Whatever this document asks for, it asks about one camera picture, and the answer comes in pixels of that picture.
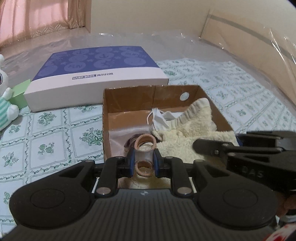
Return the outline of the person's right hand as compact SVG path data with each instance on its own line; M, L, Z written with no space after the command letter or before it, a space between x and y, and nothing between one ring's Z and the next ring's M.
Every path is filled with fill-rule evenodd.
M276 192L278 199L278 209L276 215L282 217L288 213L289 210L294 210L296 206L295 195L285 197L283 194Z

